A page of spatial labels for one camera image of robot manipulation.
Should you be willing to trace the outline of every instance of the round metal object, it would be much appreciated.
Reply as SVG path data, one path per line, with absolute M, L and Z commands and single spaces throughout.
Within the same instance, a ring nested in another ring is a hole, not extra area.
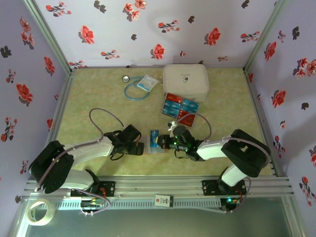
M 124 75 L 122 77 L 122 81 L 125 82 L 125 83 L 129 82 L 129 76 L 128 75 Z

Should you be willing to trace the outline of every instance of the stethoscope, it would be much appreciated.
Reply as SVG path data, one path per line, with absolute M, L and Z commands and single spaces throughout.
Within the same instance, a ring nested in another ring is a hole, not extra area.
M 130 99 L 130 100 L 143 100 L 143 99 L 145 99 L 147 96 L 149 96 L 149 92 L 147 92 L 147 94 L 144 95 L 144 96 L 141 97 L 141 98 L 132 98 L 132 97 L 128 96 L 127 93 L 126 93 L 127 89 L 128 89 L 130 86 L 135 86 L 135 87 L 137 87 L 137 83 L 140 82 L 141 79 L 143 79 L 143 77 L 144 77 L 144 76 L 138 76 L 138 77 L 132 77 L 132 78 L 130 78 L 130 77 L 127 76 L 127 75 L 124 75 L 124 76 L 122 77 L 122 81 L 123 81 L 124 83 L 128 83 L 129 80 L 137 79 L 137 80 L 135 80 L 133 83 L 128 84 L 128 85 L 125 87 L 125 89 L 124 89 L 124 95 L 125 95 L 128 99 Z

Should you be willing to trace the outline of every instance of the glass panel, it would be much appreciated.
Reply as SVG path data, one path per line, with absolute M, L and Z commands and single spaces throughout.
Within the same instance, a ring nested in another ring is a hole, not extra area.
M 233 214 L 196 209 L 106 210 L 85 217 L 57 211 L 46 226 L 29 226 L 27 237 L 268 237 L 291 236 L 279 198 L 249 198 Z

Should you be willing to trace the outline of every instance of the robotic arm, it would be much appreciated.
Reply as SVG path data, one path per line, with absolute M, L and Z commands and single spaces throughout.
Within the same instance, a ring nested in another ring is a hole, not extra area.
M 161 135 L 157 144 L 163 149 L 172 149 L 176 153 L 185 152 L 193 161 L 205 161 L 211 158 L 228 157 L 233 165 L 226 168 L 217 180 L 218 188 L 225 194 L 246 176 L 257 177 L 268 164 L 270 150 L 267 146 L 242 130 L 235 130 L 231 136 L 215 140 L 196 140 L 185 126 L 176 122 L 169 124 L 171 134 Z M 141 133 L 132 125 L 123 131 L 104 134 L 101 141 L 93 145 L 80 144 L 63 146 L 58 141 L 50 142 L 29 167 L 30 173 L 40 184 L 44 193 L 49 194 L 59 188 L 80 189 L 93 194 L 104 195 L 102 184 L 91 170 L 74 170 L 76 164 L 96 157 L 111 156 L 111 160 L 124 154 L 140 156 L 144 144 L 135 141 Z M 42 183 L 40 180 L 58 155 L 62 157 L 52 166 Z
M 141 133 L 132 125 L 123 131 L 114 131 L 104 134 L 104 138 L 88 146 L 80 144 L 62 145 L 58 141 L 50 142 L 29 167 L 34 179 L 39 182 L 54 159 L 68 148 L 79 147 L 65 153 L 52 167 L 43 182 L 40 184 L 44 193 L 49 194 L 59 188 L 81 189 L 91 193 L 99 193 L 100 181 L 91 170 L 74 170 L 76 164 L 91 160 L 96 157 L 111 156 L 111 160 L 117 160 L 124 154 L 141 156 L 144 152 L 144 144 L 135 141 L 141 137 Z
M 217 180 L 219 189 L 226 193 L 245 177 L 258 177 L 262 168 L 268 164 L 270 149 L 237 129 L 231 136 L 215 140 L 196 140 L 185 126 L 175 121 L 169 124 L 170 135 L 161 135 L 157 144 L 163 149 L 183 151 L 193 161 L 205 161 L 211 158 L 228 157 L 233 165 L 227 167 Z

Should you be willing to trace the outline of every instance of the white label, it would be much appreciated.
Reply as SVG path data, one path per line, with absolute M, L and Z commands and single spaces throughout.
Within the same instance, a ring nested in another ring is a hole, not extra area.
M 155 195 L 155 206 L 171 207 L 171 196 Z

